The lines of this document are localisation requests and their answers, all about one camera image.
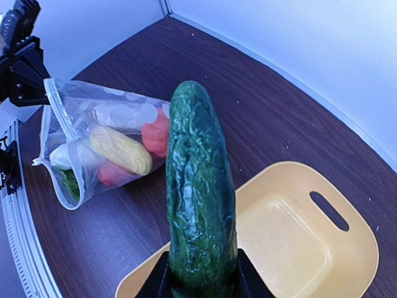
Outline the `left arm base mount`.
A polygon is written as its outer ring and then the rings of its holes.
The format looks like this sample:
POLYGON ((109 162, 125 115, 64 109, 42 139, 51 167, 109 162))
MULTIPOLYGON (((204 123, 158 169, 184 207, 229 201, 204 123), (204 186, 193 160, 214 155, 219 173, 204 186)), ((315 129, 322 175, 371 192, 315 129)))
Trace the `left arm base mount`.
POLYGON ((18 144, 15 140, 7 144, 7 137, 3 137, 1 145, 4 145, 1 148, 1 189, 6 188, 7 194, 11 195, 22 185, 18 144))

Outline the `yellow plastic basket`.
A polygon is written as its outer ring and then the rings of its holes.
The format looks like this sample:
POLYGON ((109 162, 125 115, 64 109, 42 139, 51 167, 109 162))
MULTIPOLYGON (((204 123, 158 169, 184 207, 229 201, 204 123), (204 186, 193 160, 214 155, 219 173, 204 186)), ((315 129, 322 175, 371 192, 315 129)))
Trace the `yellow plastic basket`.
MULTIPOLYGON (((362 297, 378 268, 377 241, 352 204, 307 165, 268 166, 236 197, 237 249, 247 254, 275 297, 362 297)), ((162 247, 119 283, 135 297, 162 247)))

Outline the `white toy garlic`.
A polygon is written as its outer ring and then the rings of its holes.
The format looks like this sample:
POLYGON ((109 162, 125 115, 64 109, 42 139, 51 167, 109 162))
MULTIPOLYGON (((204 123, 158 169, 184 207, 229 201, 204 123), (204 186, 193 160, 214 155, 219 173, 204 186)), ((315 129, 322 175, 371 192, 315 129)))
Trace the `white toy garlic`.
POLYGON ((80 161, 84 167, 93 167, 100 164, 96 154, 82 143, 76 144, 76 151, 77 153, 73 153, 68 148, 67 143, 56 147, 49 156, 51 165, 62 170, 69 170, 72 169, 72 160, 80 161))

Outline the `dark green toy cucumber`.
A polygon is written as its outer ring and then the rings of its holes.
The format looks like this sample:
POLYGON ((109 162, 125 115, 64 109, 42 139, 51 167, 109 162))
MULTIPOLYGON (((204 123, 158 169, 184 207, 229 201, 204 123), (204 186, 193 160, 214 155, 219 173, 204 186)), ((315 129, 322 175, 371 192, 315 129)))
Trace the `dark green toy cucumber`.
POLYGON ((166 158, 169 267, 175 290, 230 297, 237 263, 236 197, 211 97, 195 81, 171 99, 166 158))

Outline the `dotted clear zip bag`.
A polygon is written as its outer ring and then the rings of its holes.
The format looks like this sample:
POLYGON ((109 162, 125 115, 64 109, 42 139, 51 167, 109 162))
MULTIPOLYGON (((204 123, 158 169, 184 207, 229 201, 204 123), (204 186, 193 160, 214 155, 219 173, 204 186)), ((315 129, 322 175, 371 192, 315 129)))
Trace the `dotted clear zip bag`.
POLYGON ((48 78, 43 85, 48 104, 33 164, 46 167, 65 209, 164 164, 167 101, 77 80, 48 78))

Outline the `orange toy pumpkin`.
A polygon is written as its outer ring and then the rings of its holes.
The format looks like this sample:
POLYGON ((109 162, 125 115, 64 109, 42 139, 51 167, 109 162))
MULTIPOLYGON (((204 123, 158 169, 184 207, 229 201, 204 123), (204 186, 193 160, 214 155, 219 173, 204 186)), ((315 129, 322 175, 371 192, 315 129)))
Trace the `orange toy pumpkin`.
POLYGON ((144 124, 141 129, 145 148, 160 158, 167 156, 169 124, 164 112, 158 109, 158 118, 151 124, 144 124))

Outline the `yellow toy corn cob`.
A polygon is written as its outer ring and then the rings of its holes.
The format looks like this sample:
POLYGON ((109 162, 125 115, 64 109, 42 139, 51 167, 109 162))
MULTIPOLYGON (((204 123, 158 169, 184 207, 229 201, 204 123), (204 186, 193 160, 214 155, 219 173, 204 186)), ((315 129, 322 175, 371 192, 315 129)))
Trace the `yellow toy corn cob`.
POLYGON ((149 151, 136 140, 108 127, 97 126, 90 132, 92 149, 114 164, 140 176, 152 169, 153 159, 149 151))

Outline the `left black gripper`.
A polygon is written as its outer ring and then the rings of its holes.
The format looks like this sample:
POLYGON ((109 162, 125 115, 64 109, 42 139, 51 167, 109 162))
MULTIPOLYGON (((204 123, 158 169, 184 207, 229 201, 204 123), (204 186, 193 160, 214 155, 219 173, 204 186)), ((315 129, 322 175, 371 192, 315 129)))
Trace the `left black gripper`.
POLYGON ((40 91, 40 79, 49 78, 43 61, 43 50, 37 50, 29 38, 1 57, 1 102, 8 99, 17 107, 50 105, 47 94, 40 91))

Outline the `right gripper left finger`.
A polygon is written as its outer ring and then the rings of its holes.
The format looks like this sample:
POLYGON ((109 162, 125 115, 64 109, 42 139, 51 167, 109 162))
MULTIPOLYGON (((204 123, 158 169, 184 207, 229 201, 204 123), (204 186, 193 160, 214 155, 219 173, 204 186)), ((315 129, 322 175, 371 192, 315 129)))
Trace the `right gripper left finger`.
POLYGON ((169 264, 169 252, 161 254, 146 281, 138 291, 136 298, 172 298, 172 273, 169 264))

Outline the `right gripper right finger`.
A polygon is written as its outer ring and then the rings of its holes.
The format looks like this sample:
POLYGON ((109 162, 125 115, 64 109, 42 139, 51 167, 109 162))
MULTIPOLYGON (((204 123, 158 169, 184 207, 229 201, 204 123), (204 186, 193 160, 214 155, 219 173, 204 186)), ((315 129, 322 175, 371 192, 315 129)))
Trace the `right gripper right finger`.
POLYGON ((275 298, 243 249, 238 249, 236 266, 237 298, 275 298))

